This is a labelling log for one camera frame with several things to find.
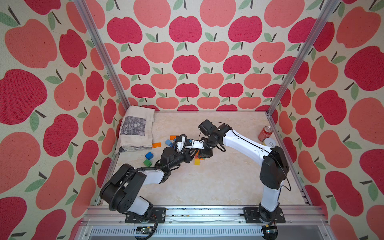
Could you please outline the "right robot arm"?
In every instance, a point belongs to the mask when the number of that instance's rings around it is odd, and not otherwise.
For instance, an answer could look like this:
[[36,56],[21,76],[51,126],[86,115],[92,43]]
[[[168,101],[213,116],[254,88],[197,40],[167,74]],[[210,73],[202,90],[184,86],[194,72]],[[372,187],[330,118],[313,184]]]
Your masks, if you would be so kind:
[[199,130],[204,135],[203,149],[199,150],[200,158],[210,158],[214,148],[224,152],[225,147],[230,147],[261,166],[260,180],[264,188],[258,208],[259,218],[263,223],[274,222],[280,205],[281,188],[290,170],[283,149],[279,146],[271,148],[258,144],[240,135],[227,124],[217,127],[205,120],[199,125]]

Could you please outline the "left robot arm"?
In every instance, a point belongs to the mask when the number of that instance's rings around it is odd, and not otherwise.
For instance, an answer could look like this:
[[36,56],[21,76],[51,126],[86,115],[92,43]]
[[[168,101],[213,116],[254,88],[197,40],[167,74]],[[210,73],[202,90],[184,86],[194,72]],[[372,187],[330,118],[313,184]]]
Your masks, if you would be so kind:
[[123,164],[102,187],[100,197],[108,203],[110,211],[144,222],[156,221],[153,204],[139,196],[142,186],[164,183],[172,171],[178,169],[182,163],[190,163],[198,152],[198,149],[184,149],[179,152],[175,148],[166,147],[161,158],[152,167],[136,169]]

